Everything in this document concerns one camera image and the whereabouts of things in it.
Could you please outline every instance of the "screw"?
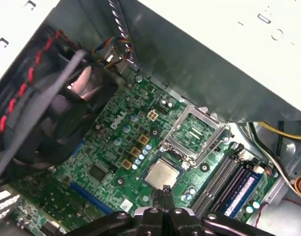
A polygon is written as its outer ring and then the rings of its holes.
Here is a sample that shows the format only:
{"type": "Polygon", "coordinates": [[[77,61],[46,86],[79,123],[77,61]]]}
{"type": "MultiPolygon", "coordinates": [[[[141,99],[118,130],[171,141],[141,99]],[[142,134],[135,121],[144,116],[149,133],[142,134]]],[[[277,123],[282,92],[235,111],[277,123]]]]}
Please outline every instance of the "screw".
{"type": "Polygon", "coordinates": [[[124,213],[120,213],[118,216],[117,216],[117,219],[119,220],[122,220],[122,219],[125,219],[126,218],[126,215],[124,213]]]}
{"type": "Polygon", "coordinates": [[[214,220],[214,219],[217,218],[217,216],[216,216],[215,214],[208,214],[208,218],[209,218],[210,220],[214,220]]]}
{"type": "Polygon", "coordinates": [[[181,213],[182,213],[182,209],[180,208],[175,209],[175,214],[181,214],[181,213]]]}
{"type": "Polygon", "coordinates": [[[152,208],[152,209],[150,210],[150,213],[158,213],[158,210],[157,210],[156,208],[152,208]]]}

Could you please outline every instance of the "red and black cable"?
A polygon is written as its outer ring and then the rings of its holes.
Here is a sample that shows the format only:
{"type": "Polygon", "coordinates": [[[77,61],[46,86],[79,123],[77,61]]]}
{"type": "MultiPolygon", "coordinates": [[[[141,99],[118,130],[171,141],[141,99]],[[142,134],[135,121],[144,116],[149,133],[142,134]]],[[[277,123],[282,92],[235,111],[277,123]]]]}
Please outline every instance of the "red and black cable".
{"type": "Polygon", "coordinates": [[[34,64],[28,69],[27,80],[20,85],[20,88],[19,88],[18,92],[16,93],[16,95],[9,101],[7,111],[5,112],[5,114],[0,119],[0,137],[1,137],[2,133],[5,131],[7,118],[14,111],[14,108],[15,108],[15,105],[16,105],[17,101],[21,97],[23,97],[23,95],[25,94],[25,92],[27,90],[27,87],[29,87],[33,83],[33,81],[34,81],[34,71],[35,71],[36,67],[40,64],[42,55],[45,52],[49,51],[49,49],[51,48],[54,41],[59,39],[60,37],[62,37],[68,43],[71,43],[72,45],[74,45],[75,48],[78,48],[77,45],[72,43],[71,40],[69,40],[66,37],[66,35],[63,33],[62,30],[57,30],[55,35],[48,39],[45,47],[42,50],[39,50],[37,52],[35,60],[34,60],[34,64]]]}

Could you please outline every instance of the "yellow wire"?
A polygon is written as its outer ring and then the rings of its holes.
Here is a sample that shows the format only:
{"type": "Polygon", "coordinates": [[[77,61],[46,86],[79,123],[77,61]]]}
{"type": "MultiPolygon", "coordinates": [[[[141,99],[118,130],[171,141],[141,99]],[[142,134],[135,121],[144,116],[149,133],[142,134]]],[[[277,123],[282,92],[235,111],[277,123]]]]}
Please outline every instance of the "yellow wire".
{"type": "Polygon", "coordinates": [[[285,133],[285,132],[282,132],[278,129],[275,129],[274,127],[268,125],[267,123],[261,121],[259,122],[260,125],[262,125],[263,127],[265,127],[266,129],[276,133],[276,134],[280,134],[280,135],[283,135],[285,137],[288,137],[288,138],[292,138],[292,139],[299,139],[301,140],[301,135],[295,135],[295,134],[288,134],[288,133],[285,133]]]}
{"type": "Polygon", "coordinates": [[[294,187],[295,187],[295,190],[297,191],[297,193],[301,196],[301,192],[298,190],[297,188],[297,182],[298,182],[298,179],[300,178],[298,177],[297,179],[295,179],[295,183],[294,183],[294,187]]]}

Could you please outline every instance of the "electronic component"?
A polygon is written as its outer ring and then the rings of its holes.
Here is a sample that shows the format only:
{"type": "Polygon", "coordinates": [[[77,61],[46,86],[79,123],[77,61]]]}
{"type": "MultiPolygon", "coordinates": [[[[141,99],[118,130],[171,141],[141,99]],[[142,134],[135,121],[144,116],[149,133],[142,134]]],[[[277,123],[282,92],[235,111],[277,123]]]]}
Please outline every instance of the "electronic component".
{"type": "Polygon", "coordinates": [[[71,183],[70,188],[78,192],[81,196],[83,196],[90,203],[98,207],[105,214],[110,214],[113,212],[111,208],[109,208],[106,204],[104,204],[102,201],[97,199],[94,195],[92,195],[90,192],[82,188],[77,183],[71,183]]]}
{"type": "Polygon", "coordinates": [[[121,145],[121,143],[122,143],[122,139],[121,139],[121,138],[116,138],[116,139],[113,141],[113,143],[114,143],[114,145],[119,146],[119,145],[121,145]]]}
{"type": "Polygon", "coordinates": [[[138,118],[137,115],[131,115],[131,117],[130,117],[130,120],[131,120],[132,122],[137,122],[138,119],[139,119],[139,118],[138,118]]]}
{"type": "Polygon", "coordinates": [[[143,88],[140,89],[140,92],[141,92],[143,95],[145,95],[145,96],[148,95],[148,92],[147,92],[145,89],[143,89],[143,88]]]}
{"type": "Polygon", "coordinates": [[[109,172],[110,172],[110,173],[115,174],[115,173],[117,172],[117,170],[118,170],[118,167],[117,167],[116,165],[111,164],[111,165],[109,166],[109,172]]]}
{"type": "Polygon", "coordinates": [[[128,133],[128,132],[131,131],[131,127],[129,125],[126,125],[126,126],[123,127],[122,130],[123,130],[124,133],[128,133]]]}
{"type": "Polygon", "coordinates": [[[182,159],[192,167],[196,167],[210,151],[212,145],[220,144],[219,136],[226,129],[216,119],[211,118],[207,109],[188,106],[174,127],[161,142],[163,151],[175,150],[182,159]]]}
{"type": "Polygon", "coordinates": [[[147,144],[147,145],[145,146],[145,148],[146,148],[147,150],[151,150],[152,145],[151,145],[151,144],[147,144]]]}
{"type": "Polygon", "coordinates": [[[45,236],[61,236],[63,233],[60,232],[59,228],[49,221],[47,221],[41,228],[40,231],[44,233],[45,236]]]}
{"type": "Polygon", "coordinates": [[[232,195],[229,196],[227,203],[225,203],[220,211],[223,212],[224,215],[234,218],[251,195],[260,179],[261,175],[248,173],[247,177],[243,178],[242,181],[240,181],[239,186],[233,190],[232,195]]]}
{"type": "Polygon", "coordinates": [[[143,118],[144,115],[145,115],[145,113],[142,112],[142,111],[139,111],[139,112],[137,113],[137,116],[138,116],[139,118],[143,118]]]}
{"type": "Polygon", "coordinates": [[[124,159],[121,163],[121,166],[127,170],[130,170],[132,163],[128,161],[127,159],[124,159]]]}
{"type": "Polygon", "coordinates": [[[141,151],[137,147],[133,147],[130,151],[130,154],[135,157],[138,157],[141,154],[141,151]]]}
{"type": "Polygon", "coordinates": [[[229,177],[232,176],[238,168],[244,169],[233,159],[226,157],[223,158],[221,163],[218,165],[218,168],[209,178],[205,188],[196,195],[196,199],[192,203],[191,209],[197,217],[202,217],[207,210],[210,210],[214,207],[214,205],[217,205],[217,203],[214,203],[214,199],[218,199],[217,196],[221,192],[222,188],[227,186],[226,182],[229,177]]]}
{"type": "Polygon", "coordinates": [[[151,121],[155,121],[158,117],[158,114],[156,113],[155,110],[151,110],[148,114],[147,114],[147,118],[150,119],[151,121]]]}
{"type": "Polygon", "coordinates": [[[138,138],[138,142],[143,144],[143,145],[146,145],[148,142],[149,142],[149,137],[145,136],[144,134],[142,134],[139,138],[138,138]]]}
{"type": "Polygon", "coordinates": [[[196,190],[195,190],[195,188],[193,188],[193,187],[189,187],[189,192],[190,192],[190,194],[192,194],[192,195],[196,194],[196,190]]]}
{"type": "Polygon", "coordinates": [[[136,159],[135,162],[134,162],[136,165],[140,165],[142,162],[140,159],[136,159]]]}
{"type": "Polygon", "coordinates": [[[249,214],[252,214],[253,213],[253,208],[251,207],[251,206],[247,206],[246,208],[245,208],[245,211],[247,212],[247,213],[249,213],[249,214]]]}
{"type": "Polygon", "coordinates": [[[142,154],[143,155],[147,155],[149,153],[149,151],[145,148],[145,149],[143,149],[143,151],[142,151],[142,154]]]}
{"type": "Polygon", "coordinates": [[[140,75],[137,75],[137,76],[135,77],[135,81],[138,82],[138,83],[140,83],[140,82],[143,81],[143,77],[140,76],[140,75]]]}
{"type": "Polygon", "coordinates": [[[162,106],[165,106],[165,105],[167,104],[167,101],[166,101],[165,99],[162,99],[162,100],[160,101],[160,104],[161,104],[162,106]]]}
{"type": "Polygon", "coordinates": [[[259,209],[261,207],[260,203],[257,202],[256,200],[251,200],[250,201],[250,205],[254,208],[254,209],[259,209]]]}
{"type": "Polygon", "coordinates": [[[145,181],[156,189],[175,185],[180,172],[163,159],[158,159],[149,169],[145,181]]]}
{"type": "Polygon", "coordinates": [[[97,181],[102,182],[103,179],[107,175],[107,171],[102,169],[101,167],[97,165],[93,165],[89,171],[89,174],[94,177],[97,181]]]}
{"type": "Polygon", "coordinates": [[[262,166],[255,166],[253,167],[253,172],[256,174],[263,174],[264,173],[264,168],[262,166]]]}
{"type": "Polygon", "coordinates": [[[144,156],[143,154],[140,154],[140,155],[139,155],[139,159],[140,159],[140,160],[144,160],[144,159],[145,159],[145,156],[144,156]]]}

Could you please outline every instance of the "chip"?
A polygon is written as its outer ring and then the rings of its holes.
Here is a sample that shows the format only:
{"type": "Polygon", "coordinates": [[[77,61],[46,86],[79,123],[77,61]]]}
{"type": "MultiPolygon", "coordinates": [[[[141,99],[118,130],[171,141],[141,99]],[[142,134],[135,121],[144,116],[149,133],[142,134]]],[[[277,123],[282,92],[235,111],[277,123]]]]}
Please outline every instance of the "chip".
{"type": "Polygon", "coordinates": [[[137,147],[133,147],[130,151],[130,154],[135,157],[138,157],[141,154],[141,151],[137,147]]]}
{"type": "Polygon", "coordinates": [[[147,118],[150,119],[151,121],[155,121],[158,117],[158,114],[155,112],[155,110],[151,110],[148,114],[147,114],[147,118]]]}
{"type": "Polygon", "coordinates": [[[124,159],[121,163],[121,166],[127,170],[129,170],[132,166],[132,163],[128,161],[127,159],[124,159]]]}
{"type": "Polygon", "coordinates": [[[147,136],[145,136],[144,134],[142,134],[139,138],[138,138],[138,142],[143,144],[143,145],[146,145],[148,142],[149,142],[149,138],[147,136]]]}
{"type": "Polygon", "coordinates": [[[139,111],[138,114],[137,114],[137,116],[138,116],[139,118],[143,118],[144,115],[145,115],[145,113],[142,112],[142,111],[139,111]]]}
{"type": "Polygon", "coordinates": [[[179,174],[180,172],[165,160],[158,159],[151,166],[144,180],[154,188],[162,189],[164,185],[174,186],[179,174]]]}
{"type": "Polygon", "coordinates": [[[89,174],[92,177],[94,177],[97,181],[102,182],[107,175],[107,171],[105,171],[97,165],[93,165],[89,171],[89,174]]]}

